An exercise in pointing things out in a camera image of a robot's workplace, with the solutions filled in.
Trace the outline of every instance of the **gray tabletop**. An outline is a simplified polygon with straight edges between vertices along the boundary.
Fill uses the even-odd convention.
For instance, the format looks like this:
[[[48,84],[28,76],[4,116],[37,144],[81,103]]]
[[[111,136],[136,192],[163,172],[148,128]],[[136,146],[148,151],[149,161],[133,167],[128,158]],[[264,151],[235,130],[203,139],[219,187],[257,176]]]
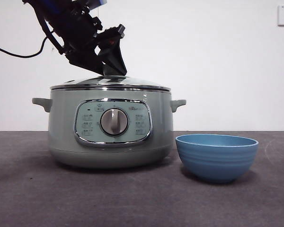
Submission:
[[[150,166],[88,170],[56,163],[47,132],[0,132],[0,227],[284,227],[284,132],[222,134],[259,150],[241,178],[216,185],[190,174],[176,147]]]

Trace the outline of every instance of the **ceramic bowl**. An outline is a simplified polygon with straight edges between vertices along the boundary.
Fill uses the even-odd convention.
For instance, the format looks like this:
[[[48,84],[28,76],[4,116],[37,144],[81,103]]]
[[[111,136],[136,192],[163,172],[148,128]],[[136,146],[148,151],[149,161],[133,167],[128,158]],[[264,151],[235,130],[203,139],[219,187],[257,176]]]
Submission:
[[[228,183],[248,171],[258,148],[250,138],[214,134],[178,136],[176,144],[184,166],[212,183]]]

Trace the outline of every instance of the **silver knob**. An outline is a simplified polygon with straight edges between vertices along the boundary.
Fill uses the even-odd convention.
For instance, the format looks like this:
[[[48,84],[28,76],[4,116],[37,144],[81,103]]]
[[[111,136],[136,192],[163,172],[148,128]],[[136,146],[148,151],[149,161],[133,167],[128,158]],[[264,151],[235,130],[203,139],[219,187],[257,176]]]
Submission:
[[[127,116],[119,109],[107,110],[101,117],[103,130],[110,135],[118,135],[126,130]]]

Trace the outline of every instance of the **pot side handle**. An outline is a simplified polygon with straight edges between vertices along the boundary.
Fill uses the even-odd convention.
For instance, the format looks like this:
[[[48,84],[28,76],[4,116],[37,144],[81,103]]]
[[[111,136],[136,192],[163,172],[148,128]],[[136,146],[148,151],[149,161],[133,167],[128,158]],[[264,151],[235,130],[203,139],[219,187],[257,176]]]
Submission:
[[[180,100],[171,100],[170,101],[170,107],[171,107],[171,111],[174,113],[175,111],[177,111],[177,108],[179,106],[182,105],[186,105],[186,100],[185,99],[180,99]]]
[[[45,112],[49,113],[51,111],[53,100],[48,98],[33,98],[32,103],[43,106]]]

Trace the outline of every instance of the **pot lid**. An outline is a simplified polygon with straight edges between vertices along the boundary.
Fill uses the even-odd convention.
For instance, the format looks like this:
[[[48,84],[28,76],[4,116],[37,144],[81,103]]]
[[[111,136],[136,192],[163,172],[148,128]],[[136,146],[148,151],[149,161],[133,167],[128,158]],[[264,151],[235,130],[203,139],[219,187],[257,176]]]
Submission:
[[[103,76],[91,79],[70,80],[61,85],[56,85],[51,87],[51,90],[65,89],[65,88],[93,88],[93,87],[136,88],[136,89],[170,91],[170,88],[168,87],[162,87],[159,84],[152,83],[146,80],[135,79],[130,77],[106,79]]]

